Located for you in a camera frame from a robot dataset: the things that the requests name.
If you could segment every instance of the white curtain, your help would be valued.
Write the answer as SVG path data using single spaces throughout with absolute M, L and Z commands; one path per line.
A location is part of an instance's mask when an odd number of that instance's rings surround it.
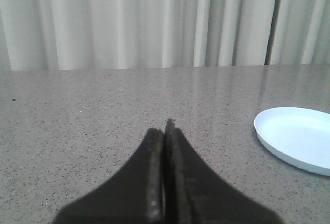
M 330 0 L 0 0 L 0 70 L 330 63 Z

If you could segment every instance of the plate rim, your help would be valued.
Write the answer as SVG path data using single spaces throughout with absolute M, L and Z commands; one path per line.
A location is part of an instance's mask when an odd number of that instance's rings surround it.
M 321 174 L 321 175 L 325 175 L 325 176 L 330 176 L 330 167 L 322 167 L 319 165 L 315 165 L 315 164 L 311 164 L 305 161 L 302 161 L 298 158 L 292 157 L 282 151 L 280 151 L 279 149 L 277 149 L 276 147 L 270 145 L 264 138 L 262 138 L 262 136 L 260 135 L 260 133 L 258 132 L 258 128 L 257 128 L 257 119 L 264 114 L 265 112 L 268 112 L 270 110 L 274 110 L 274 109 L 303 109 L 303 110 L 307 110 L 307 111 L 312 111 L 312 112 L 317 112 L 323 115 L 327 115 L 330 117 L 329 113 L 326 112 L 322 112 L 319 110 L 315 110 L 315 109 L 308 109 L 308 108 L 300 108 L 300 107 L 274 107 L 274 108 L 269 108 L 269 109 L 265 109 L 261 112 L 259 112 L 256 117 L 254 118 L 254 128 L 257 134 L 257 137 L 260 141 L 260 143 L 270 152 L 272 153 L 274 156 L 276 156 L 277 158 L 283 160 L 284 162 L 291 164 L 295 167 L 298 167 L 302 170 L 305 171 L 309 171 L 312 173 L 316 173 L 316 174 Z

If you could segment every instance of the white plate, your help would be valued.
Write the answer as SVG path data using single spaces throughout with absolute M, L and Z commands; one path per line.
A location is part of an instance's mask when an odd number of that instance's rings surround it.
M 274 155 L 301 169 L 330 176 L 330 114 L 281 107 L 260 112 L 254 127 Z

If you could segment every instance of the granite countertop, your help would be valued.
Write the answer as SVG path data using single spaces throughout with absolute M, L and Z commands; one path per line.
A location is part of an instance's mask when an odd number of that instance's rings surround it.
M 280 106 L 330 113 L 330 65 L 2 72 L 0 223 L 49 223 L 176 120 L 224 180 L 285 223 L 330 223 L 330 177 L 286 164 L 253 120 Z

